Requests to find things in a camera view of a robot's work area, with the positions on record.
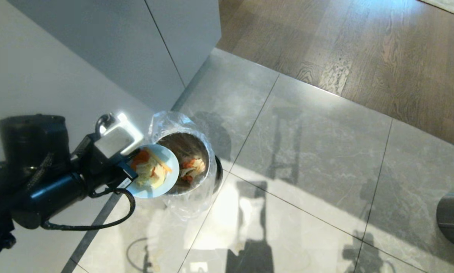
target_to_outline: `floor tile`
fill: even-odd
[[[362,238],[390,123],[281,75],[232,173]]]
[[[93,225],[103,224],[105,220],[107,220],[107,218],[109,217],[111,211],[116,206],[120,197],[121,195],[112,194],[92,224]],[[92,240],[94,240],[95,235],[97,235],[98,232],[99,232],[98,230],[89,230],[85,233],[82,240],[80,240],[80,243],[75,249],[74,253],[72,253],[72,256],[70,257],[72,261],[74,261],[75,263],[80,261],[81,257],[86,252],[88,246],[90,245]]]
[[[173,110],[200,126],[230,171],[278,75],[214,49]]]
[[[224,171],[223,181],[228,174]],[[131,218],[100,230],[78,261],[89,273],[179,270],[208,211],[184,221],[166,208],[160,198],[135,200]],[[115,221],[128,211],[129,202],[121,197],[105,222]]]
[[[355,273],[424,273],[424,271],[363,243]]]
[[[374,246],[428,272],[454,272],[454,244],[435,219],[454,190],[454,146],[394,121],[367,234]]]
[[[180,273],[350,272],[354,260],[343,251],[356,258],[360,247],[360,240],[229,175]]]

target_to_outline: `white plate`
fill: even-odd
[[[165,194],[168,190],[173,188],[176,180],[178,180],[178,175],[180,174],[180,165],[178,164],[176,156],[167,147],[152,144],[141,146],[140,148],[143,149],[144,147],[147,147],[151,150],[151,152],[154,152],[154,154],[159,157],[159,159],[163,160],[164,163],[173,170],[173,172],[166,174],[164,183],[158,188],[152,188],[149,185],[140,187],[133,181],[133,183],[127,187],[127,190],[130,191],[134,197],[154,198]]]

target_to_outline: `plastic trash bag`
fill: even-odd
[[[170,149],[181,165],[192,158],[201,158],[205,171],[190,184],[183,180],[161,196],[166,206],[183,220],[199,216],[212,203],[217,163],[206,136],[191,119],[179,112],[163,111],[154,114],[149,126],[149,141]]]

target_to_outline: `white cabinet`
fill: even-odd
[[[144,0],[8,2],[155,111],[170,109],[183,92]]]
[[[146,0],[185,85],[220,39],[218,0]]]

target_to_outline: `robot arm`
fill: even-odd
[[[127,162],[144,136],[124,114],[101,116],[71,154],[62,116],[12,116],[0,121],[0,132],[6,157],[0,167],[0,252],[16,243],[12,220],[29,229],[92,230],[121,223],[134,211],[125,188],[137,174]],[[107,190],[96,193],[102,185]],[[85,227],[49,222],[76,201],[109,192],[128,196],[131,210],[123,219]]]

